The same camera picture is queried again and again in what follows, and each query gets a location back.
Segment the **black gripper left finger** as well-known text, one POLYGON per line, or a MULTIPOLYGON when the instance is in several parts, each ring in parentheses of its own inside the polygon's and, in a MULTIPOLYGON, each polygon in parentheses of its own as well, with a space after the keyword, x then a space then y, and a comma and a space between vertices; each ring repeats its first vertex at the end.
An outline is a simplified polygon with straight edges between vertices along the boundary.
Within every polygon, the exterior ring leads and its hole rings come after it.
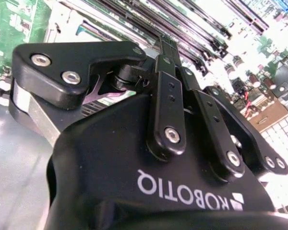
POLYGON ((180 63, 175 43, 160 41, 149 57, 131 41, 39 43, 12 54, 14 105, 29 116, 50 144, 81 116, 81 108, 115 92, 149 97, 149 149, 161 159, 186 149, 180 63))

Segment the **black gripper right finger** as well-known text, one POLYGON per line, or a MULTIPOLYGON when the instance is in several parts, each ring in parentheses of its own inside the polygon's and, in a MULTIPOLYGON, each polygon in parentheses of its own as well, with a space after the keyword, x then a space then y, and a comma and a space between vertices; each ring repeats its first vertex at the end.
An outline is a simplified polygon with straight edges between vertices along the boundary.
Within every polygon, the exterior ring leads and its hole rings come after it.
POLYGON ((186 118, 187 154, 175 166, 175 181, 226 184, 287 175, 284 159, 215 87, 200 89, 181 63, 183 53, 175 49, 176 74, 192 113, 186 118))

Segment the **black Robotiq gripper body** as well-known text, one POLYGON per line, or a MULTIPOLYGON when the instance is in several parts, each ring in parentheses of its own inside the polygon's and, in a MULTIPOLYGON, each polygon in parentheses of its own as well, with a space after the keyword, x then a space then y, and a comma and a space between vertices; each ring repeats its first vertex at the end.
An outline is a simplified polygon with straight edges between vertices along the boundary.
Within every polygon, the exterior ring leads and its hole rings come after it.
POLYGON ((185 113, 186 150, 159 161, 146 144, 150 98, 136 95, 72 124, 48 169, 49 230, 288 230, 249 169, 224 182, 216 145, 185 113))

